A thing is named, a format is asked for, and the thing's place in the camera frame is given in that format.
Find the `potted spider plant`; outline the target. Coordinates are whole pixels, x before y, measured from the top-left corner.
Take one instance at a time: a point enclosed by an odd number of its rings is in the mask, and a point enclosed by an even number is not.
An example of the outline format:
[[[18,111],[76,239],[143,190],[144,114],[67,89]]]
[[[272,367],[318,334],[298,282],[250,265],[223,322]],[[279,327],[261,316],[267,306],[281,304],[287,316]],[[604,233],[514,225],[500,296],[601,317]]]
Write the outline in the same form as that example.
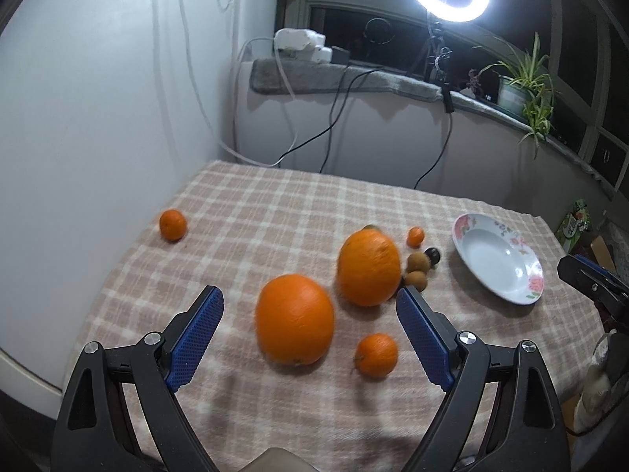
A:
[[[547,142],[553,127],[557,91],[547,68],[549,54],[542,53],[542,41],[537,31],[534,32],[532,46],[524,51],[517,50],[502,37],[496,36],[496,39],[509,49],[509,55],[480,69],[472,69],[468,74],[467,87],[476,99],[481,99],[485,97],[482,75],[492,72],[498,77],[498,95],[506,95],[506,102],[497,101],[496,105],[526,122],[529,131],[519,143],[532,142],[533,158],[536,159],[539,147]]]

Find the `green snack package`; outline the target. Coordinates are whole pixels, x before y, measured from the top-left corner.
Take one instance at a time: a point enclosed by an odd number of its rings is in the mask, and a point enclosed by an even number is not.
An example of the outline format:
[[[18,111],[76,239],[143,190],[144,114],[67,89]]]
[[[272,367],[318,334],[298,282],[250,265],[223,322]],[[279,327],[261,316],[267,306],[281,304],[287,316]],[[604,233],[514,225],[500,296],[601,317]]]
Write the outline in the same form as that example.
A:
[[[568,211],[560,222],[555,237],[563,251],[569,254],[578,243],[582,233],[591,228],[592,218],[590,217],[589,206],[584,199],[580,198],[574,202],[572,210]]]

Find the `pink plaid tablecloth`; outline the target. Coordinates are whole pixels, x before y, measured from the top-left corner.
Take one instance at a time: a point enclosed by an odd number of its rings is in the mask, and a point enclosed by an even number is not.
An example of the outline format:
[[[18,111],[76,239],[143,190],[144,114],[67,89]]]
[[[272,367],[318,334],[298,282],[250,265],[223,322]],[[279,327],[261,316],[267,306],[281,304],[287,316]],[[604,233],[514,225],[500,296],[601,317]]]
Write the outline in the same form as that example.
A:
[[[557,276],[563,251],[546,222],[467,198],[288,170],[212,162],[172,201],[187,235],[169,244],[149,225],[103,285],[78,346],[133,344],[190,307],[208,284],[225,310],[202,362],[178,401],[217,466],[235,471],[268,448],[285,448],[321,471],[398,471],[415,451],[442,400],[406,337],[394,304],[362,309],[334,299],[327,355],[309,368],[280,369],[255,336],[260,290],[302,274],[333,291],[340,247],[376,225],[398,246],[421,227],[441,253],[424,298],[484,342],[541,349],[561,400],[581,388],[603,327],[593,303]],[[545,289],[530,307],[485,289],[457,254],[457,216],[479,213],[517,230],[542,263]],[[387,334],[399,360],[385,378],[354,367],[364,337]]]

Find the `white power strip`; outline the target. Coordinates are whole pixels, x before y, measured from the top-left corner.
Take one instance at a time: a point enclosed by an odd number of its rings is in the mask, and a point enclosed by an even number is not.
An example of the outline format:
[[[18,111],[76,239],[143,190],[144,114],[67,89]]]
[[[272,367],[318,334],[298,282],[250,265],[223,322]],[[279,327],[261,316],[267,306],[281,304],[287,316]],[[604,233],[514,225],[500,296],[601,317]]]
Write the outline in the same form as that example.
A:
[[[274,46],[281,57],[320,64],[331,63],[333,50],[326,37],[310,29],[283,28],[275,32]]]

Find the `tiny kumquat orange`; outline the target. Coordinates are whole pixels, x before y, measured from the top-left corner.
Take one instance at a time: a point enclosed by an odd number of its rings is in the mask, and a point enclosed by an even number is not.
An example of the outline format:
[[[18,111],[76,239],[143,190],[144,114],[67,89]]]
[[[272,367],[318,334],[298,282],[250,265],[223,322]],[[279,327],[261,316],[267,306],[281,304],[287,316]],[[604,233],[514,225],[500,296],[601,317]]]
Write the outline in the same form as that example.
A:
[[[421,227],[415,226],[409,229],[406,236],[406,244],[410,248],[418,249],[423,244],[424,239],[424,230]]]

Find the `large orange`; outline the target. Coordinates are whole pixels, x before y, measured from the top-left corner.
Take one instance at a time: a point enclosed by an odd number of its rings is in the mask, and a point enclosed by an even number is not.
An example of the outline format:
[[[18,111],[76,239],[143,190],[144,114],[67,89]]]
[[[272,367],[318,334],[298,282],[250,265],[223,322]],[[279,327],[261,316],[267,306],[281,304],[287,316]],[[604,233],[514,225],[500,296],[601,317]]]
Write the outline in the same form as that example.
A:
[[[316,281],[298,274],[270,280],[261,290],[255,311],[260,350],[277,364],[307,367],[331,346],[335,310]]]
[[[401,280],[401,258],[389,236],[373,228],[351,234],[340,248],[337,287],[358,307],[375,307],[394,296]]]

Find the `white floral plate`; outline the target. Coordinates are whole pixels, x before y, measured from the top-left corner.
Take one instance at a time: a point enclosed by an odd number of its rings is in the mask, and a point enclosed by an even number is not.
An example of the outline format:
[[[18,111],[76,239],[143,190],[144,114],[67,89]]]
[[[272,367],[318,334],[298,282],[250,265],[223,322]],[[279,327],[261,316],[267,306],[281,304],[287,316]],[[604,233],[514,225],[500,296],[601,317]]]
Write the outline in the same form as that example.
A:
[[[452,241],[472,275],[500,299],[531,306],[542,297],[542,263],[514,228],[488,215],[465,213],[455,218]]]

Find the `white plush cloth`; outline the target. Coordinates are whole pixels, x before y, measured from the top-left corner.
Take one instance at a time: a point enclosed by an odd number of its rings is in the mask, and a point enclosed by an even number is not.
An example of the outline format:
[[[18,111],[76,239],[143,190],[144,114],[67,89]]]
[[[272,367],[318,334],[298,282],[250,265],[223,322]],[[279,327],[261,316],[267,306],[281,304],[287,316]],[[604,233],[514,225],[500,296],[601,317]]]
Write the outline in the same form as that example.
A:
[[[604,334],[596,344],[590,365],[585,374],[583,389],[575,408],[574,430],[576,433],[590,430],[602,419],[605,408],[610,404],[612,383],[607,374],[610,355],[610,341],[616,334],[612,329]]]

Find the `black power adapter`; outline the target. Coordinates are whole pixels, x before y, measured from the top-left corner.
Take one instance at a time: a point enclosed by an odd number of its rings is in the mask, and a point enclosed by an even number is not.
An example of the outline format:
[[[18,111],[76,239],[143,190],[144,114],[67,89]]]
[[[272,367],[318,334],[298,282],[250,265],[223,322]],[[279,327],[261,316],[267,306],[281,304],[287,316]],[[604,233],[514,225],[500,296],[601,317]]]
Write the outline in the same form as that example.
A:
[[[331,61],[329,61],[329,63],[335,65],[348,65],[350,60],[351,54],[349,50],[337,46],[331,47]]]

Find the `dark purple grape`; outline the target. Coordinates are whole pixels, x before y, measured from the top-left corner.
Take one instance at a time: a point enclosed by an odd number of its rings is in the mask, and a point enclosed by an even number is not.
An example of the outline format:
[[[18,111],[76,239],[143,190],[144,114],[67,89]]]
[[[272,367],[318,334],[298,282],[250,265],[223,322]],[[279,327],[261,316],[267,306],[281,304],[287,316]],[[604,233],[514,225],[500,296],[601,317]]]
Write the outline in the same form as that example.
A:
[[[431,264],[431,268],[435,269],[435,267],[437,266],[437,264],[441,260],[441,253],[440,253],[439,249],[436,248],[436,247],[429,247],[429,248],[427,248],[424,251],[424,254],[429,259],[430,264]]]

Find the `medium mandarin orange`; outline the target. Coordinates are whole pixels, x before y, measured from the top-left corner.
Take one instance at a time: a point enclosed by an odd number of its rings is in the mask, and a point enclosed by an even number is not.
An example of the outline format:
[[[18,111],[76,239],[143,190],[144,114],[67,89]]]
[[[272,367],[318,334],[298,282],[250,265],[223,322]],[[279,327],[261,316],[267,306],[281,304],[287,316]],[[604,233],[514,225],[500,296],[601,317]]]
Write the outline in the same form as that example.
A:
[[[372,334],[358,343],[354,354],[354,367],[362,374],[374,379],[387,377],[397,366],[398,345],[387,334]]]

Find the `brown longan fruit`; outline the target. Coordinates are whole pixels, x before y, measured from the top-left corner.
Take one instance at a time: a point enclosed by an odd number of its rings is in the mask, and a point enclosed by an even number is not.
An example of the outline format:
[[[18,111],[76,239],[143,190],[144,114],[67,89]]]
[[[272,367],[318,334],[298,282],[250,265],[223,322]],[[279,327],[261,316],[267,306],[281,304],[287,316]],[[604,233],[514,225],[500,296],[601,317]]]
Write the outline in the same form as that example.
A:
[[[414,251],[406,260],[406,272],[422,272],[427,274],[432,268],[432,262],[429,256],[423,251]]]
[[[414,287],[419,292],[423,292],[427,288],[427,274],[422,271],[407,272],[404,276],[404,284],[409,287]]]

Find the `cardboard box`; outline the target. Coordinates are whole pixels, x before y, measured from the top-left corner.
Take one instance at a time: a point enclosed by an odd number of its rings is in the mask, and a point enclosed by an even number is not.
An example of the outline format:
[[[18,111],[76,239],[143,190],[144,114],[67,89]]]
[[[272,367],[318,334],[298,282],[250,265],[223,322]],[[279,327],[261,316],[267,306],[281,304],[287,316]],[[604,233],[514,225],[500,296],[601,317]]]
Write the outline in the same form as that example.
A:
[[[602,236],[596,236],[596,238],[590,244],[590,251],[596,259],[596,262],[609,272],[615,273],[616,266],[612,259],[610,250],[605,243],[605,239]]]

